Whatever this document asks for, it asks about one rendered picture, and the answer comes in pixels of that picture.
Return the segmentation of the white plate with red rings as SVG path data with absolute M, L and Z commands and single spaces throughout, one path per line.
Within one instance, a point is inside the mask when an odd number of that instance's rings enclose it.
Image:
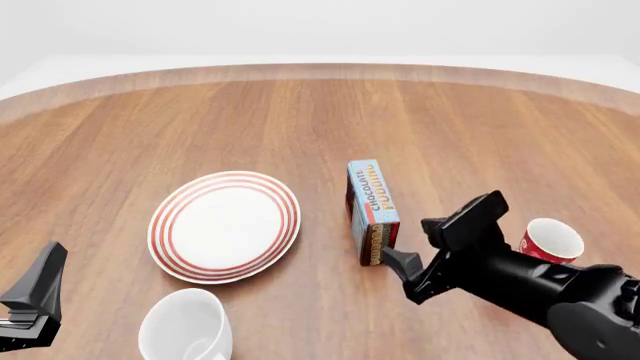
M 152 216 L 147 245 L 168 275 L 194 284 L 249 278 L 294 244 L 301 209 L 283 182 L 262 173 L 226 171 L 182 185 Z

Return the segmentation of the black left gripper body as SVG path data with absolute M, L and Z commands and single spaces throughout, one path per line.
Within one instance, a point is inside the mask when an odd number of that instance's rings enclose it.
M 0 319 L 0 351 L 50 347 L 61 326 L 61 306 L 9 308 L 7 319 Z

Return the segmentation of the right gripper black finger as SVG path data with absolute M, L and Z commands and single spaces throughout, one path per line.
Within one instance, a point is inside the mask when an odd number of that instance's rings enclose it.
M 382 260 L 401 280 L 413 280 L 424 270 L 421 257 L 416 252 L 386 247 L 382 250 Z
M 438 249 L 448 249 L 447 218 L 425 218 L 421 220 L 421 226 L 427 236 L 429 244 Z

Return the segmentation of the red mug white inside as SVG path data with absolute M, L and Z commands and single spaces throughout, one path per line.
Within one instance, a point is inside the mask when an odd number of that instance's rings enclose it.
M 518 245 L 522 254 L 551 263 L 572 263 L 584 252 L 584 241 L 572 227 L 552 218 L 535 218 L 527 224 Z

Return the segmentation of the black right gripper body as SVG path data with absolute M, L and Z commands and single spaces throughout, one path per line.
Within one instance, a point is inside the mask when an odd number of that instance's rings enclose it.
M 402 280 L 402 287 L 407 299 L 421 305 L 428 299 L 454 289 L 453 272 L 449 271 L 451 253 L 440 250 L 423 272 L 413 280 Z

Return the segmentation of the chocolate pudding box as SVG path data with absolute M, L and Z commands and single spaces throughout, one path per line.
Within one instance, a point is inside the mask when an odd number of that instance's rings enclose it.
M 347 164 L 345 203 L 360 265 L 380 265 L 383 248 L 395 247 L 400 218 L 376 160 Z

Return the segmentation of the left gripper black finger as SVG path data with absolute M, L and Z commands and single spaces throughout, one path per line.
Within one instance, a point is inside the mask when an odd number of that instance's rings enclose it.
M 49 242 L 25 274 L 2 296 L 0 303 L 12 311 L 37 311 L 60 320 L 61 281 L 68 251 Z

